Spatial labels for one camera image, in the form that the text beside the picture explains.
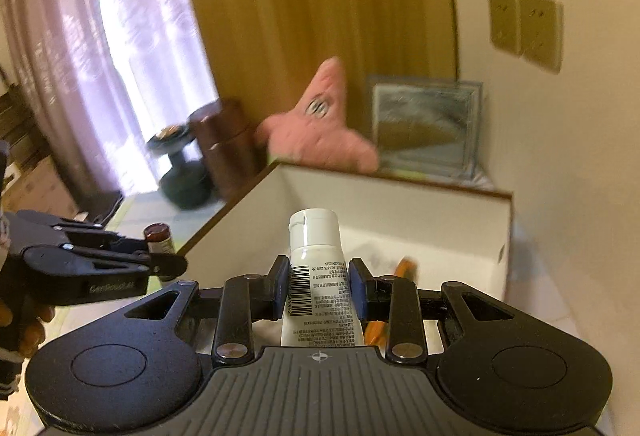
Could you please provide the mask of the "person left hand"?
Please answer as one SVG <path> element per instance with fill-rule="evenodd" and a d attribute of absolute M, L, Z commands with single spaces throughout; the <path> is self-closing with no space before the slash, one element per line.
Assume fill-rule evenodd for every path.
<path fill-rule="evenodd" d="M 46 329 L 44 325 L 53 320 L 55 316 L 55 307 L 35 302 L 32 304 L 32 312 L 25 316 L 22 320 L 14 320 L 14 312 L 9 308 L 4 300 L 1 305 L 1 327 L 2 329 L 16 324 L 20 337 L 14 348 L 9 348 L 11 339 L 2 335 L 1 348 L 5 352 L 15 352 L 22 358 L 29 359 L 35 355 L 39 346 L 46 339 Z"/>

